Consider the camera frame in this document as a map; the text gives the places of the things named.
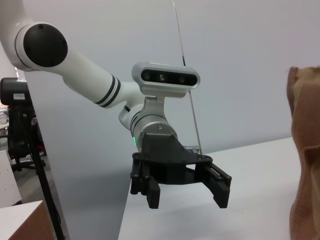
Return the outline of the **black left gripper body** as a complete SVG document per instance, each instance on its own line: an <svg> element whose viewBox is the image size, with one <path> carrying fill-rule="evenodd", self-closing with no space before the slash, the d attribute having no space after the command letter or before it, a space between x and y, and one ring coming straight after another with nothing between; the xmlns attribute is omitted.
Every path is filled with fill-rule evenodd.
<svg viewBox="0 0 320 240"><path fill-rule="evenodd" d="M184 148L173 135L146 134L142 137L142 149L132 154L130 193L147 194L149 180L164 185L188 185L198 183L202 177L195 169L210 166L213 159Z"/></svg>

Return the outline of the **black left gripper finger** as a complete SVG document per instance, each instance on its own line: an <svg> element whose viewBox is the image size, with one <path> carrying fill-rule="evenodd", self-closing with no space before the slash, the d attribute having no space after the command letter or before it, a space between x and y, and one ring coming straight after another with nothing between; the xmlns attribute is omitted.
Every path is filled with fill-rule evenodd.
<svg viewBox="0 0 320 240"><path fill-rule="evenodd" d="M150 209L158 209L161 189L156 181L149 181L147 185L146 199Z"/></svg>
<svg viewBox="0 0 320 240"><path fill-rule="evenodd" d="M203 163L197 165L197 178L210 190L219 208L226 209L232 177L213 163Z"/></svg>

